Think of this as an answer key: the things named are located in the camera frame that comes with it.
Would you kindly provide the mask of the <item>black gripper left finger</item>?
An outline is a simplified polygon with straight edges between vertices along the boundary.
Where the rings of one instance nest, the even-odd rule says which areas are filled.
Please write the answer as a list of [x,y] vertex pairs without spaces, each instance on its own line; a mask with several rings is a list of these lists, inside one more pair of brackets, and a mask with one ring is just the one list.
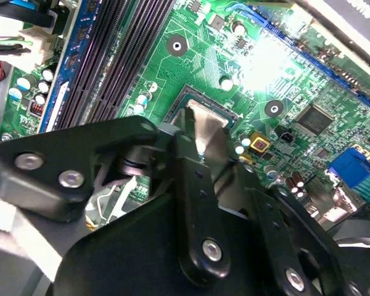
[[231,258],[210,170],[199,160],[191,109],[182,112],[173,134],[136,115],[1,143],[0,199],[23,216],[19,227],[31,256],[50,258],[55,245],[69,241],[60,267],[67,252],[91,234],[82,236],[73,225],[85,223],[92,194],[129,181],[130,156],[137,151],[142,156],[136,169],[150,178],[147,203],[163,196],[176,202],[184,275],[200,286],[225,278]]

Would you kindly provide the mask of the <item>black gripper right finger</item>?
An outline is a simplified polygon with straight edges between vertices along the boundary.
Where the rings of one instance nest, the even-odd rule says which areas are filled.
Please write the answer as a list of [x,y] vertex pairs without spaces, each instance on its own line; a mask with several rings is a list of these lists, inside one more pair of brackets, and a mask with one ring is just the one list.
[[215,191],[247,215],[256,274],[268,295],[370,295],[370,203],[330,229],[281,186],[265,188],[226,128],[214,136]]

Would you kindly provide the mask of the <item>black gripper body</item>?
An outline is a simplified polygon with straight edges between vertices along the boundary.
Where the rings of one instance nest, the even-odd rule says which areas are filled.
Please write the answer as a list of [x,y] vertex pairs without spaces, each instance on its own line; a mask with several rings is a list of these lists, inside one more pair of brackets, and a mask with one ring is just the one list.
[[250,222],[221,209],[231,269],[222,280],[193,284],[178,259],[176,202],[170,196],[133,210],[79,240],[64,256],[54,295],[279,295],[253,243]]

